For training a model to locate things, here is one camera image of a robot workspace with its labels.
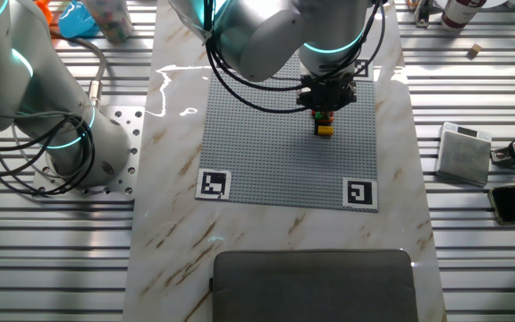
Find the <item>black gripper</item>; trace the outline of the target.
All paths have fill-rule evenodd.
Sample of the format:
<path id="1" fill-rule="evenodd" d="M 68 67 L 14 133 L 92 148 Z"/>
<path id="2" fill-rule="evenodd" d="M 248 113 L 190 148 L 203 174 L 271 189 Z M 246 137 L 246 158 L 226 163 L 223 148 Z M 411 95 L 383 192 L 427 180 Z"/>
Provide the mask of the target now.
<path id="1" fill-rule="evenodd" d="M 314 112 L 335 112 L 351 103 L 357 102 L 357 86 L 353 76 L 349 73 L 337 79 L 324 80 L 313 84 L 314 79 L 301 77 L 301 83 L 307 82 L 309 91 L 301 91 L 297 97 L 297 104 Z"/>

